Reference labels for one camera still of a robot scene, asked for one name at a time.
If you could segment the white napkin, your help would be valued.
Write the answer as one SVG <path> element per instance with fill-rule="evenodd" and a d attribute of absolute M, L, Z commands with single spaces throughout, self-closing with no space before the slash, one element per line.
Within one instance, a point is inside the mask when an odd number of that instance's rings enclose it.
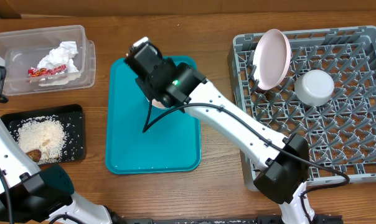
<path fill-rule="evenodd" d="M 78 54 L 77 44 L 74 41 L 61 42 L 56 49 L 52 49 L 37 65 L 37 68 L 55 68 L 67 66 L 68 73 L 78 72 L 73 58 Z"/>
<path fill-rule="evenodd" d="M 70 81 L 74 81 L 80 78 L 80 73 L 63 73 L 57 77 L 50 77 L 50 78 L 43 78 L 39 80 L 39 86 L 58 86 L 58 85 L 66 85 Z"/>

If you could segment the small red object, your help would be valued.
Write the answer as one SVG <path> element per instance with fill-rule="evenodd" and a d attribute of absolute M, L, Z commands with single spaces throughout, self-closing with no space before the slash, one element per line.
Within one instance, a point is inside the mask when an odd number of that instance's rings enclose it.
<path fill-rule="evenodd" d="M 55 68 L 32 68 L 28 70 L 28 77 L 42 77 L 47 75 L 57 75 L 67 71 L 66 65 Z"/>

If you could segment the large pink plate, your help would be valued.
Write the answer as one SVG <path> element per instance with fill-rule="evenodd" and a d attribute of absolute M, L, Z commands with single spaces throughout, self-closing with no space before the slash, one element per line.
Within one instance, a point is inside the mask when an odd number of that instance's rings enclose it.
<path fill-rule="evenodd" d="M 258 87 L 270 90 L 285 78 L 291 61 L 291 46 L 287 36 L 278 29 L 268 30 L 259 40 L 252 65 L 256 67 L 254 79 Z"/>

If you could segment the white rice pile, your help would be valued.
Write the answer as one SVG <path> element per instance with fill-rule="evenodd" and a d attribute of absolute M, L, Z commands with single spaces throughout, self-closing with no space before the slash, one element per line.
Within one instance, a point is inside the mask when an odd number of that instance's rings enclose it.
<path fill-rule="evenodd" d="M 18 119 L 9 123 L 9 132 L 23 152 L 42 152 L 38 165 L 76 161 L 85 156 L 82 130 L 67 115 Z"/>

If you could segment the grey-white bowl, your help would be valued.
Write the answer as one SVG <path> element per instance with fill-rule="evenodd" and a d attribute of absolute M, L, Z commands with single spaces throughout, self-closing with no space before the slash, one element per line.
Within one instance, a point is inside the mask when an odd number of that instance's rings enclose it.
<path fill-rule="evenodd" d="M 334 91 L 330 74 L 322 70 L 311 70 L 301 75 L 294 84 L 298 99 L 308 106 L 325 105 Z"/>

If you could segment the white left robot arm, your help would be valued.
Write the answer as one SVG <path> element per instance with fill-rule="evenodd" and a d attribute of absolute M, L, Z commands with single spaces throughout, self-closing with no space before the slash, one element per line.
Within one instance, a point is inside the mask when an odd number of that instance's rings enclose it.
<path fill-rule="evenodd" d="M 0 66 L 0 103 L 6 69 Z M 42 170 L 17 145 L 0 119 L 0 221 L 26 223 L 124 223 L 116 212 L 76 193 L 59 165 Z"/>

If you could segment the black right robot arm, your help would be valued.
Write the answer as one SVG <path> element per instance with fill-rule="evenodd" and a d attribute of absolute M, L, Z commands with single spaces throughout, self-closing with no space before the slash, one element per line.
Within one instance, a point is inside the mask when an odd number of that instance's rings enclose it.
<path fill-rule="evenodd" d="M 197 118 L 236 145 L 260 173 L 255 187 L 280 206 L 283 223 L 312 223 L 314 210 L 306 197 L 309 156 L 302 136 L 277 132 L 224 97 L 214 84 L 187 63 L 163 57 L 147 38 L 134 43 L 125 63 L 137 75 L 135 82 L 151 105 L 166 108 L 147 119 L 147 131 L 161 118 L 181 111 Z"/>

